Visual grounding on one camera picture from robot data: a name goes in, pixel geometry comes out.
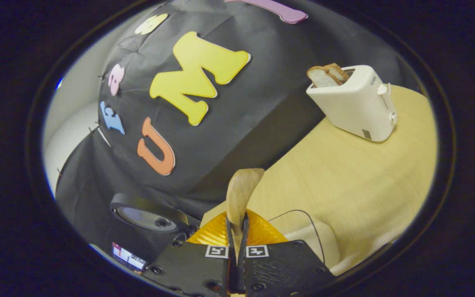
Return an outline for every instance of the light yellow letter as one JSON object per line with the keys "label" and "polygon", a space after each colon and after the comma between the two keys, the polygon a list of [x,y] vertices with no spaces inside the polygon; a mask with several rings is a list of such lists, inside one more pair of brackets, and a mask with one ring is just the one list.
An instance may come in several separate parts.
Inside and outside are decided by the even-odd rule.
{"label": "light yellow letter", "polygon": [[173,53],[183,71],[158,73],[149,88],[149,96],[161,96],[188,116],[197,126],[208,111],[205,101],[195,102],[185,94],[214,98],[217,91],[203,69],[214,74],[216,83],[226,85],[250,60],[245,51],[233,52],[205,41],[196,32],[184,34],[174,45]]}

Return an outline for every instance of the cable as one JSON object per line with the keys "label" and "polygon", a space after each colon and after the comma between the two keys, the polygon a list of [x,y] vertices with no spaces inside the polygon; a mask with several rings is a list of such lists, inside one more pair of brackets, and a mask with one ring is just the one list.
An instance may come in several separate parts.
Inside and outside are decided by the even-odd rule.
{"label": "cable", "polygon": [[287,211],[287,212],[284,212],[283,214],[280,214],[280,215],[277,216],[277,217],[274,217],[274,218],[268,220],[268,222],[270,222],[270,221],[272,221],[272,220],[274,220],[274,219],[277,219],[277,218],[279,218],[280,216],[286,215],[286,214],[288,214],[289,212],[292,212],[292,211],[301,211],[301,212],[303,212],[304,214],[307,215],[307,217],[308,217],[309,220],[311,221],[311,225],[312,225],[313,228],[315,229],[316,237],[318,238],[318,244],[320,245],[320,250],[322,250],[322,262],[325,264],[325,263],[326,263],[326,257],[325,257],[325,255],[324,255],[324,248],[322,247],[322,241],[320,240],[320,235],[318,235],[318,231],[317,231],[317,229],[316,229],[316,227],[315,227],[315,223],[313,222],[313,219],[311,218],[311,215],[309,215],[309,214],[307,213],[307,211],[301,210],[301,209],[289,210],[289,211]]}

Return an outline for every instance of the black fabric backdrop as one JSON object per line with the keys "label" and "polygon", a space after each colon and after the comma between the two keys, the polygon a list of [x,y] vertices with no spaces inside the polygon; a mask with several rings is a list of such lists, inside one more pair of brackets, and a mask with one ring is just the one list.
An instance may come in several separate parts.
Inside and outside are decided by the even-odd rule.
{"label": "black fabric backdrop", "polygon": [[[100,107],[98,132],[82,141],[68,158],[56,200],[75,228],[90,243],[111,254],[115,241],[146,260],[153,259],[173,234],[160,235],[118,222],[109,201],[126,192],[175,207],[201,219],[224,200],[236,170],[267,169],[290,150],[324,113],[305,94],[311,66],[367,64],[386,83],[419,90],[415,74],[381,39],[318,4],[279,1],[305,11],[309,18],[287,24],[278,15],[242,2],[192,0],[170,2],[134,22],[113,47],[100,81],[99,103],[105,101],[122,119],[125,135],[108,130]],[[134,30],[153,15],[169,17],[154,32]],[[244,50],[251,61],[227,85],[213,83],[216,98],[205,100],[209,111],[199,126],[166,100],[149,96],[153,77],[181,67],[172,53],[186,32],[232,51]],[[112,96],[109,71],[126,67],[120,90]],[[205,71],[213,81],[213,75]],[[146,117],[172,147],[176,165],[162,176],[137,155]],[[157,158],[162,152],[145,141]]]}

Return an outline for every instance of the white wall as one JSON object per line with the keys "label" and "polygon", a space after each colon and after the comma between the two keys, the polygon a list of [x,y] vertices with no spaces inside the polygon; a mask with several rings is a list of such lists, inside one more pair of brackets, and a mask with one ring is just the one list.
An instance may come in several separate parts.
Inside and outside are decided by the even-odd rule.
{"label": "white wall", "polygon": [[94,129],[98,120],[99,75],[119,36],[148,9],[134,15],[89,47],[78,58],[56,90],[43,130],[43,161],[51,192],[55,193],[58,169],[74,148]]}

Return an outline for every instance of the wooden table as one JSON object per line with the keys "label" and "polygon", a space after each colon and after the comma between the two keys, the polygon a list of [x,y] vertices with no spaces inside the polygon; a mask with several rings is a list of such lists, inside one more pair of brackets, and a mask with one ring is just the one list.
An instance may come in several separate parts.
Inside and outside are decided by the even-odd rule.
{"label": "wooden table", "polygon": [[[432,184],[437,131],[430,102],[398,86],[392,100],[398,123],[388,140],[367,141],[325,118],[265,172],[248,204],[267,220],[292,209],[313,216],[322,226],[326,266],[337,275],[396,239]],[[208,211],[201,225],[225,209],[222,203]],[[292,213],[272,224],[294,235],[309,220]]]}

